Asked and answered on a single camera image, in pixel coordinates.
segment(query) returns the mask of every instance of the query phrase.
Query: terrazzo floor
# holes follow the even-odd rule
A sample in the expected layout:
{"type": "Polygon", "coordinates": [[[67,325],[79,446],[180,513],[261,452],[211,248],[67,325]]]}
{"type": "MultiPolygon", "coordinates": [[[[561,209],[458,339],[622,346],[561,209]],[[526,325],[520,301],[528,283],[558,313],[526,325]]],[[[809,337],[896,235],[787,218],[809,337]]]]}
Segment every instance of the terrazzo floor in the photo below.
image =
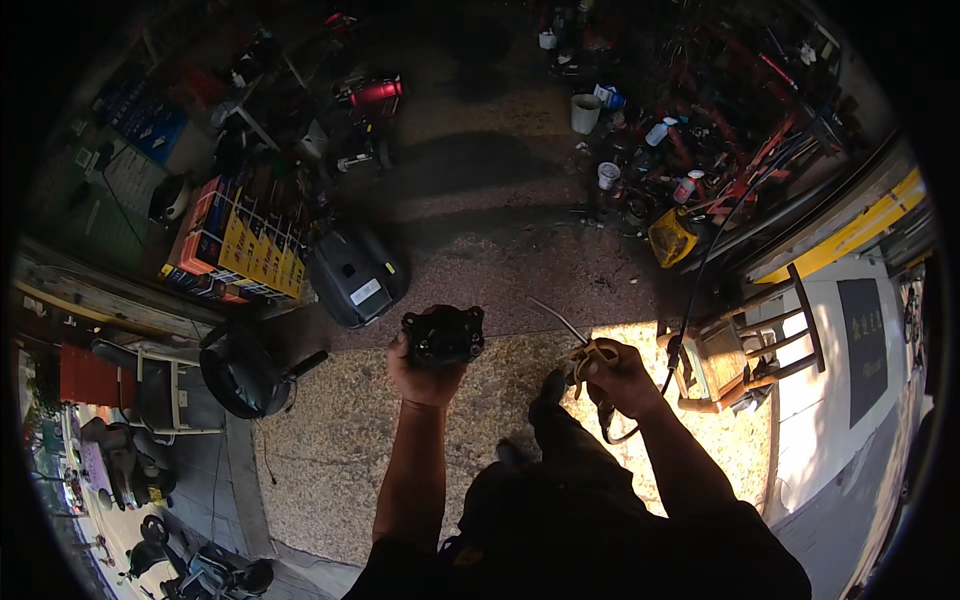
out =
{"type": "MultiPolygon", "coordinates": [[[[666,356],[656,347],[655,322],[595,327],[592,335],[637,346],[654,380],[665,377],[666,356]]],[[[551,370],[568,366],[567,355],[576,346],[566,331],[488,340],[483,356],[470,366],[448,417],[442,538],[457,533],[464,494],[473,477],[494,460],[500,438],[510,437],[521,447],[536,450],[533,430],[523,417],[526,405],[551,370]]],[[[675,386],[667,400],[676,410],[675,386]]],[[[599,439],[587,394],[574,401],[571,389],[564,407],[599,439]]],[[[318,556],[364,564],[398,411],[399,396],[386,373],[383,348],[334,352],[301,380],[291,412],[263,421],[255,431],[271,536],[318,556]],[[268,463],[275,485],[270,483],[268,463]]],[[[730,477],[737,497],[760,505],[770,463],[769,403],[736,417],[730,412],[678,411],[678,415],[730,477]]],[[[617,426],[625,431],[631,424],[615,420],[617,426]]],[[[635,474],[637,495],[653,513],[663,515],[641,437],[610,448],[635,474]]]]}

